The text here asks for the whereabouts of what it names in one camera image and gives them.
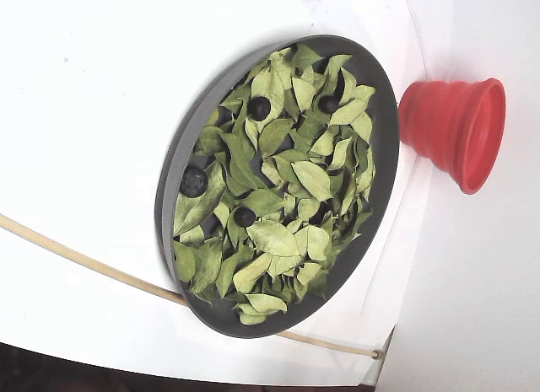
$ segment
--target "pile of leaves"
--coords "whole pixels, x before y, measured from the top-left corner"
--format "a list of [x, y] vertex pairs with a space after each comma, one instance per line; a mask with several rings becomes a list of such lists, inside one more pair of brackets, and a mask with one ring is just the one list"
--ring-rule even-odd
[[[349, 59], [303, 45], [274, 52], [233, 87], [195, 144], [208, 188], [178, 196], [177, 272], [201, 299], [236, 301], [244, 325], [307, 293], [324, 298], [328, 271], [371, 214], [365, 110], [375, 90], [357, 85], [343, 67]], [[250, 109], [261, 97], [269, 106], [257, 121]], [[247, 227], [241, 208], [254, 212]], [[208, 219], [211, 233], [201, 227]]]

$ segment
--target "green leaf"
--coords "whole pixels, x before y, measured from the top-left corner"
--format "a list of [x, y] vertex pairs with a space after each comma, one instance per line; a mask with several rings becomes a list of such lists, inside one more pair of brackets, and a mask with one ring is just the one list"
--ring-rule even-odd
[[316, 277], [320, 269], [321, 266], [319, 266], [317, 263], [307, 262], [304, 264], [303, 267], [300, 268], [300, 271], [298, 272], [298, 276], [296, 276], [296, 278], [298, 278], [300, 284], [305, 287], [310, 283], [313, 278]]
[[242, 206], [250, 208], [258, 217], [276, 212], [285, 206], [285, 200], [273, 191], [254, 190], [249, 196], [238, 201]]
[[293, 89], [300, 111], [304, 112], [311, 108], [313, 97], [316, 94], [315, 88], [301, 78], [293, 78]]
[[315, 139], [327, 129], [327, 123], [329, 121], [330, 119], [328, 114], [308, 110], [305, 113], [304, 121], [298, 128], [298, 134], [304, 137], [311, 147], [311, 144], [315, 141]]
[[242, 106], [242, 102], [249, 101], [250, 93], [251, 91], [249, 85], [244, 84], [238, 86], [230, 92], [227, 98], [220, 105], [237, 114]]
[[311, 66], [313, 63], [318, 62], [322, 59], [315, 51], [313, 51], [308, 46], [298, 44], [296, 52], [293, 56], [293, 66], [297, 67], [301, 71]]
[[373, 181], [373, 177], [375, 176], [375, 166], [373, 165], [373, 153], [371, 148], [367, 151], [367, 162], [368, 165], [365, 172], [356, 177], [357, 193], [365, 191], [371, 185], [371, 181]]
[[292, 89], [285, 90], [283, 107], [285, 108], [285, 111], [287, 111], [287, 114], [289, 114], [294, 121], [298, 120], [298, 117], [300, 116], [300, 110], [298, 108], [298, 105], [296, 104], [296, 99], [294, 98], [294, 93]]
[[249, 186], [253, 190], [264, 188], [264, 183], [251, 170], [249, 160], [242, 149], [240, 139], [232, 133], [222, 133], [221, 137], [230, 151], [229, 169], [232, 178], [238, 183], [242, 183], [242, 185]]
[[311, 151], [322, 156], [330, 156], [334, 151], [335, 136], [336, 132], [333, 129], [327, 129], [313, 144]]
[[256, 129], [257, 124], [250, 118], [246, 118], [246, 123], [244, 125], [244, 128], [245, 128], [247, 137], [249, 138], [249, 140], [251, 141], [251, 144], [253, 145], [253, 148], [255, 149], [255, 151], [257, 151], [257, 148], [258, 148], [257, 146], [258, 132]]
[[283, 89], [289, 90], [291, 86], [291, 76], [294, 73], [294, 67], [291, 63], [293, 50], [285, 48], [270, 55], [270, 67], [276, 71], [283, 85]]
[[251, 68], [250, 72], [247, 73], [246, 83], [249, 83], [259, 72], [268, 66], [268, 59], [262, 59], [254, 67]]
[[214, 284], [221, 267], [221, 242], [208, 241], [195, 253], [195, 276], [189, 288], [191, 293], [202, 293]]
[[348, 125], [364, 112], [365, 102], [354, 99], [332, 114], [330, 125]]
[[361, 137], [356, 138], [354, 155], [356, 157], [356, 174], [362, 174], [368, 168], [368, 148], [370, 145]]
[[300, 200], [298, 202], [298, 219], [307, 221], [317, 213], [320, 205], [321, 203], [314, 198]]
[[227, 291], [229, 291], [229, 286], [233, 281], [233, 275], [237, 266], [238, 255], [232, 255], [221, 263], [221, 269], [219, 270], [218, 278], [216, 278], [216, 288], [218, 289], [220, 298], [223, 298]]
[[371, 118], [365, 113], [361, 112], [353, 122], [351, 122], [351, 127], [358, 133], [358, 135], [365, 140], [366, 142], [370, 141], [371, 136]]
[[328, 166], [328, 170], [337, 170], [343, 167], [347, 157], [347, 148], [351, 143], [351, 140], [352, 138], [350, 137], [349, 139], [339, 141], [336, 144], [336, 148], [334, 149], [334, 154], [332, 156], [332, 163]]
[[313, 85], [315, 83], [315, 72], [313, 72], [313, 67], [309, 66], [304, 69], [300, 78], [305, 82]]
[[273, 156], [276, 165], [278, 166], [278, 172], [284, 180], [289, 183], [300, 183], [298, 177], [293, 171], [291, 162], [299, 162], [300, 160], [308, 160], [308, 157], [305, 153], [299, 152], [295, 149], [285, 150], [284, 152], [278, 153]]
[[272, 262], [268, 267], [268, 274], [274, 280], [280, 274], [295, 268], [301, 261], [302, 257], [299, 255], [273, 255]]
[[311, 198], [311, 194], [308, 192], [308, 190], [304, 188], [304, 186], [300, 182], [289, 183], [289, 185], [287, 186], [287, 191], [299, 200]]
[[219, 120], [219, 108], [213, 109], [212, 114], [208, 117], [205, 126], [212, 126]]
[[294, 291], [296, 292], [296, 298], [298, 299], [298, 302], [302, 302], [305, 295], [307, 294], [308, 287], [304, 287], [296, 278], [293, 280], [293, 287]]
[[353, 94], [353, 90], [356, 89], [356, 78], [343, 68], [341, 68], [341, 74], [343, 75], [345, 85], [343, 87], [343, 95], [341, 96], [339, 104], [344, 105], [348, 103], [348, 101], [351, 99], [351, 95]]
[[195, 275], [195, 255], [193, 248], [185, 246], [180, 242], [173, 241], [173, 248], [176, 255], [176, 272], [180, 281], [188, 282]]
[[265, 67], [251, 83], [251, 97], [266, 97], [272, 108], [268, 116], [257, 122], [259, 131], [270, 121], [276, 119], [284, 108], [285, 92], [278, 73], [271, 67]]
[[247, 233], [258, 250], [271, 255], [298, 255], [296, 240], [281, 223], [274, 221], [254, 222]]
[[283, 196], [285, 198], [285, 205], [283, 207], [283, 212], [286, 217], [292, 217], [294, 213], [294, 209], [296, 208], [296, 197], [291, 196], [287, 192], [285, 192]]
[[266, 317], [265, 314], [262, 314], [261, 312], [258, 312], [255, 310], [255, 308], [253, 308], [251, 306], [250, 303], [237, 303], [236, 306], [235, 306], [235, 309], [238, 309], [240, 310], [242, 313], [244, 314], [249, 314], [251, 316], [262, 316], [262, 317]]
[[219, 270], [219, 275], [216, 279], [216, 288], [218, 289], [221, 298], [223, 298], [229, 290], [236, 268], [251, 261], [254, 253], [255, 250], [251, 247], [239, 244], [238, 251], [221, 263], [221, 270]]
[[327, 299], [327, 274], [321, 274], [310, 281], [308, 286], [308, 293], [315, 295], [316, 297]]
[[312, 162], [299, 161], [292, 163], [300, 183], [318, 200], [332, 198], [330, 178], [325, 170]]
[[180, 235], [181, 243], [186, 246], [196, 246], [204, 243], [204, 232], [200, 225]]
[[309, 226], [306, 226], [305, 228], [302, 228], [298, 232], [294, 234], [294, 239], [296, 240], [296, 246], [298, 247], [298, 251], [302, 257], [307, 256], [307, 239], [308, 239], [308, 231], [310, 230]]
[[298, 232], [298, 229], [300, 229], [301, 225], [302, 225], [302, 220], [301, 219], [295, 219], [294, 221], [289, 222], [287, 224], [286, 228], [287, 228], [288, 231], [290, 231], [290, 233], [295, 234], [296, 232]]
[[223, 202], [220, 202], [213, 209], [213, 214], [219, 220], [219, 223], [221, 223], [222, 228], [225, 229], [227, 227], [227, 219], [229, 219], [229, 214], [230, 214], [229, 208]]
[[262, 162], [261, 171], [267, 178], [277, 187], [280, 187], [284, 184], [284, 179], [279, 175], [278, 168], [276, 167], [276, 162], [273, 160], [266, 159]]
[[318, 226], [308, 225], [294, 234], [298, 251], [305, 257], [306, 254], [312, 260], [323, 261], [326, 259], [324, 250], [330, 241], [327, 231]]
[[345, 193], [343, 194], [341, 211], [339, 213], [340, 215], [344, 215], [348, 211], [351, 204], [353, 203], [353, 199], [355, 196], [356, 196], [356, 181], [354, 180], [354, 176], [349, 173], [347, 175], [347, 188], [345, 189]]
[[234, 248], [236, 248], [239, 242], [247, 238], [246, 229], [238, 226], [238, 223], [235, 221], [235, 212], [237, 209], [235, 208], [231, 211], [227, 220], [227, 234], [229, 234], [230, 242]]
[[278, 150], [293, 123], [291, 118], [282, 118], [274, 120], [264, 127], [259, 137], [259, 147], [264, 158]]
[[195, 228], [212, 213], [221, 200], [226, 187], [221, 164], [213, 161], [205, 172], [208, 177], [208, 188], [204, 194], [198, 198], [178, 194], [173, 225], [175, 236]]
[[358, 86], [351, 93], [353, 99], [361, 99], [366, 104], [370, 101], [371, 96], [375, 93], [375, 89], [370, 86]]
[[330, 241], [330, 236], [323, 228], [310, 225], [307, 227], [307, 254], [312, 260], [323, 261], [326, 259], [324, 250]]
[[255, 316], [253, 314], [244, 314], [243, 312], [239, 313], [240, 323], [246, 326], [259, 325], [264, 322], [267, 317], [265, 315]]
[[197, 142], [193, 153], [197, 156], [211, 156], [214, 153], [224, 150], [224, 143], [221, 140], [221, 130], [216, 126], [205, 126]]
[[327, 75], [320, 73], [313, 73], [313, 87], [315, 87], [316, 92], [318, 93], [324, 87], [327, 82]]
[[268, 314], [276, 310], [287, 312], [287, 304], [279, 298], [263, 293], [247, 294], [247, 300], [251, 306], [261, 314]]
[[339, 170], [337, 175], [330, 176], [330, 192], [336, 194], [343, 185], [343, 170]]
[[264, 253], [233, 275], [233, 283], [239, 293], [249, 293], [272, 261], [272, 255]]
[[311, 148], [311, 141], [298, 134], [295, 129], [289, 131], [289, 136], [293, 139], [294, 150], [302, 153], [308, 153]]

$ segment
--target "bamboo rod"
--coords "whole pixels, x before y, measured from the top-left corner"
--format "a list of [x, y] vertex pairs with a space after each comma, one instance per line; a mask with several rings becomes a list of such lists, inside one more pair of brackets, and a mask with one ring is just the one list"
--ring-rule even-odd
[[[38, 234], [36, 231], [26, 228], [24, 225], [21, 225], [18, 222], [15, 222], [13, 219], [10, 219], [2, 214], [0, 214], [0, 228], [4, 228], [7, 231], [19, 236], [22, 239], [28, 240], [29, 242], [40, 246], [45, 250], [59, 255], [65, 259], [68, 259], [74, 263], [77, 263], [83, 267], [86, 267], [92, 271], [98, 272], [104, 276], [123, 282], [131, 287], [135, 287], [146, 293], [151, 293], [156, 297], [168, 299], [171, 302], [178, 303], [180, 305], [186, 306], [186, 301], [179, 293], [174, 293], [168, 289], [158, 287], [157, 285], [151, 284], [127, 274], [126, 272], [117, 270], [114, 267], [103, 264], [97, 260], [94, 260], [87, 255], [83, 255], [73, 249], [64, 246], [56, 242], [55, 240], [49, 239], [42, 234]], [[381, 356], [380, 352], [377, 350], [366, 350], [362, 348], [349, 347], [349, 346], [340, 346], [338, 344], [329, 343], [327, 341], [318, 340], [312, 337], [301, 336], [290, 331], [282, 331], [278, 333], [277, 336], [284, 337], [286, 339], [299, 341], [306, 344], [311, 344], [312, 346], [318, 346], [327, 348], [330, 350], [335, 350], [338, 352], [348, 352], [351, 354], [358, 354], [362, 356], [368, 356], [373, 358], [379, 358]]]

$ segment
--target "dark floor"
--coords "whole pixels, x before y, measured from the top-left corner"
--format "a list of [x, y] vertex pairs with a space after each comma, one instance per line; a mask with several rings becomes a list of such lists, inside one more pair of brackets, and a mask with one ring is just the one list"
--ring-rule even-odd
[[359, 387], [298, 388], [246, 386], [186, 381], [127, 373], [43, 356], [0, 343], [0, 392], [273, 392], [338, 391], [372, 392]]

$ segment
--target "white wall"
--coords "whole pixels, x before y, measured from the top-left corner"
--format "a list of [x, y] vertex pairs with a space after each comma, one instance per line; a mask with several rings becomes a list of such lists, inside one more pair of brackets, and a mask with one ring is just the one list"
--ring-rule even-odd
[[503, 82], [505, 136], [477, 195], [434, 174], [378, 391], [540, 389], [539, 9], [455, 0], [451, 76]]

